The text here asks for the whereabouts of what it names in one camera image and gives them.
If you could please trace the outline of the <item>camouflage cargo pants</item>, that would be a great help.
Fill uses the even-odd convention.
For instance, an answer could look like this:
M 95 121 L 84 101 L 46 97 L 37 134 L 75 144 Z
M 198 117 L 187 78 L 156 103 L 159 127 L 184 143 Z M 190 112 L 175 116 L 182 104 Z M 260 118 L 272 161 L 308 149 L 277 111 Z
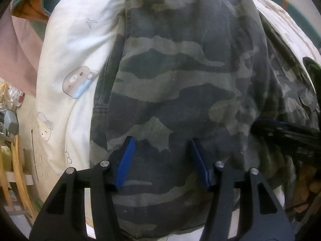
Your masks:
M 292 159 L 250 132 L 260 117 L 318 128 L 305 68 L 252 0 L 125 0 L 113 50 L 97 82 L 90 163 L 115 164 L 127 137 L 136 152 L 113 196 L 126 240 L 156 240 L 205 224 L 188 141 L 207 161 L 257 167 L 292 205 Z

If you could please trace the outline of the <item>wooden chair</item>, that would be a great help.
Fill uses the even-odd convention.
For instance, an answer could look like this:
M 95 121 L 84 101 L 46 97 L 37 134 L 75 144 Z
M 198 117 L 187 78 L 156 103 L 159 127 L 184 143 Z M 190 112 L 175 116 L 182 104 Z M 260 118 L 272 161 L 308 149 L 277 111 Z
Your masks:
M 35 218 L 37 215 L 36 209 L 31 201 L 29 192 L 27 189 L 27 178 L 32 178 L 32 175 L 24 174 L 23 166 L 21 163 L 20 156 L 20 136 L 15 135 L 11 137 L 5 137 L 1 134 L 1 140 L 7 141 L 10 143 L 11 159 L 12 159 L 12 168 L 13 168 L 13 180 L 9 180 L 10 171 L 5 171 L 3 165 L 3 159 L 1 157 L 1 188 L 3 190 L 4 198 L 11 208 L 11 212 L 16 212 L 14 201 L 11 198 L 9 192 L 9 183 L 13 182 L 16 184 L 18 189 L 18 194 L 22 203 L 24 210 L 21 212 L 26 212 L 31 218 Z

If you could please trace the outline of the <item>olive green garment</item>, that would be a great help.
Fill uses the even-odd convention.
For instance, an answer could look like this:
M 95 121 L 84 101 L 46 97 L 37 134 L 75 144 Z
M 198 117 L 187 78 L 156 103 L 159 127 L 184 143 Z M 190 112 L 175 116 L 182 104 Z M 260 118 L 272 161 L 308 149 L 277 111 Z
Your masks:
M 320 65 L 309 57 L 304 57 L 303 63 L 309 73 L 315 90 L 320 91 Z

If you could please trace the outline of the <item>white cartoon print duvet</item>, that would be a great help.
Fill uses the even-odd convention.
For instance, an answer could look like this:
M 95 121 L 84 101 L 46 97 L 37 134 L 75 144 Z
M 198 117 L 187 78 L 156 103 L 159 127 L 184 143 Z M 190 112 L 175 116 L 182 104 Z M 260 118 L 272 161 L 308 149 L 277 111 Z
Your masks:
M 267 15 L 267 10 L 273 5 L 271 1 L 252 1 L 304 68 L 304 57 L 311 56 L 320 61 L 316 48 L 301 29 L 291 28 L 289 35 L 277 30 L 277 17 Z M 61 0 L 49 18 L 38 72 L 37 119 L 47 160 L 60 177 L 69 167 L 85 170 L 97 165 L 90 163 L 95 91 L 100 74 L 113 50 L 124 7 L 125 0 Z M 291 224 L 294 220 L 296 195 L 305 192 L 306 188 L 297 183 L 301 163 L 289 157 L 296 173 L 294 197 L 289 207 L 285 207 L 282 188 L 273 189 L 263 173 L 253 167 L 268 182 Z M 239 197 L 240 191 L 236 189 L 230 238 L 237 234 Z M 162 238 L 201 240 L 204 227 L 205 225 L 191 232 L 169 234 Z

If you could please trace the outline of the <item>pink hanging curtain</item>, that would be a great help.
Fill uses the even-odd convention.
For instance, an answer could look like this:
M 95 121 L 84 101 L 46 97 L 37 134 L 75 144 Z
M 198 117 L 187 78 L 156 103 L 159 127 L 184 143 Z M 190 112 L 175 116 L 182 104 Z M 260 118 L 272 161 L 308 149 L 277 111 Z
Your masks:
M 1 18 L 1 78 L 35 97 L 43 42 L 31 24 L 11 15 L 7 7 Z

